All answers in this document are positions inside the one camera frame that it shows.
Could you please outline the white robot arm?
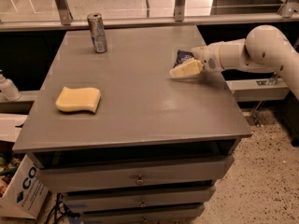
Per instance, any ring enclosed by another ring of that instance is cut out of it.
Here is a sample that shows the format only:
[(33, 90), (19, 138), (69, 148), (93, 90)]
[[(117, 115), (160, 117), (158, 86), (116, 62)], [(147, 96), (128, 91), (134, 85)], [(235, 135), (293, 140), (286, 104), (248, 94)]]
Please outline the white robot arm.
[(191, 54), (170, 70), (172, 78), (190, 77), (203, 71), (265, 69), (278, 74), (299, 98), (299, 53), (275, 26), (260, 25), (246, 38), (195, 47)]

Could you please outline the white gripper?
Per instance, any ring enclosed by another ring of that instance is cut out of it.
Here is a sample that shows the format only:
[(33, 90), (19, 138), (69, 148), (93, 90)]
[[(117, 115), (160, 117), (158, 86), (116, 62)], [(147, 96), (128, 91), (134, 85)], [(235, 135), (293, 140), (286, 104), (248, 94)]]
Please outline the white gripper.
[(209, 72), (220, 72), (222, 70), (220, 62), (221, 42), (212, 43), (208, 46), (192, 48), (194, 56), (200, 56), (200, 61), (189, 59), (182, 64), (172, 68), (169, 72), (173, 78), (189, 77), (200, 74), (204, 67)]

